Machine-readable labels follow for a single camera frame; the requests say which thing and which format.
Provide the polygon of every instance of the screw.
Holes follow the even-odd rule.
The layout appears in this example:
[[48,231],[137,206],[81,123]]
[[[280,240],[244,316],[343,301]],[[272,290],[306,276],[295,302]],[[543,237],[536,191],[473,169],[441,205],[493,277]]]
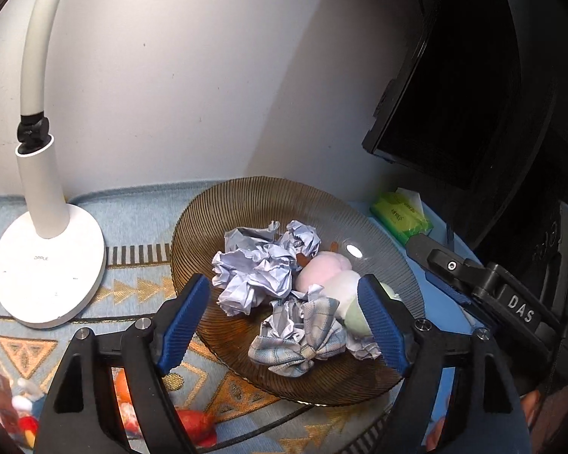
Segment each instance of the screw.
[[134,327],[137,329],[147,329],[151,326],[151,319],[149,317],[142,317],[141,319],[137,319],[134,323]]
[[76,331],[76,338],[78,339],[86,339],[88,335],[91,333],[91,330],[88,327],[81,327],[79,330]]
[[421,317],[414,321],[414,327],[419,331],[429,331],[431,329],[431,321]]
[[485,327],[479,327],[476,329],[476,335],[478,338],[488,341],[490,339],[490,333]]

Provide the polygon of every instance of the brown glass bowl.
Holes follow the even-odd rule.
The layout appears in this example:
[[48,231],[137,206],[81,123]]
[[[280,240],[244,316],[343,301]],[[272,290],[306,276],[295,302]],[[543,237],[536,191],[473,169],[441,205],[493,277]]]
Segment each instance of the brown glass bowl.
[[[271,177],[233,179],[212,186],[191,201],[174,230],[171,268],[174,286],[183,288],[192,274],[212,272],[212,257],[223,250],[223,233],[235,227],[267,227],[278,220],[281,229],[297,219],[312,225],[322,247],[332,242],[361,275],[374,274],[389,284],[415,318],[424,316],[418,283],[389,237],[348,204],[319,189]],[[353,257],[347,246],[358,248]],[[287,400],[324,406],[345,406],[387,392],[400,381],[382,359],[356,360],[346,351],[321,361],[301,377],[270,372],[248,358],[248,348],[271,306],[253,309],[250,316],[227,315],[216,305],[221,289],[212,289],[197,334],[225,365],[250,383]]]

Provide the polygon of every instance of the white lamp base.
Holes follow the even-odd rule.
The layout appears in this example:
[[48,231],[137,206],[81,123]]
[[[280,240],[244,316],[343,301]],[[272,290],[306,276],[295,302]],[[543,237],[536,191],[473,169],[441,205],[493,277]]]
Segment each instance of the white lamp base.
[[70,222],[52,239],[38,236],[29,212],[0,239],[0,304],[26,326],[65,323],[88,305],[101,283],[101,228],[82,208],[67,207]]

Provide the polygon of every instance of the blue gripper pad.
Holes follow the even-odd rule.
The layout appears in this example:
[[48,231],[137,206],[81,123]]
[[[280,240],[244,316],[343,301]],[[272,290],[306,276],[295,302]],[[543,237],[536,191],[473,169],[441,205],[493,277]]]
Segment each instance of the blue gripper pad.
[[208,279],[195,274],[176,299],[167,300],[156,312],[152,348],[154,363],[163,376],[181,363],[209,296]]
[[430,271],[425,271],[425,279],[437,289],[443,291],[448,297],[453,299],[459,305],[472,304],[473,301],[461,292],[457,292],[444,280],[440,279]]
[[[400,375],[404,375],[410,366],[406,358],[404,336],[385,309],[382,299],[384,296],[389,301],[397,302],[402,306],[404,304],[390,299],[376,278],[372,275],[370,277],[374,279],[372,285],[369,277],[362,277],[358,282],[358,303],[368,321],[370,330],[373,332],[373,337],[381,349],[386,365],[397,370]],[[377,296],[377,292],[382,292],[380,298]]]

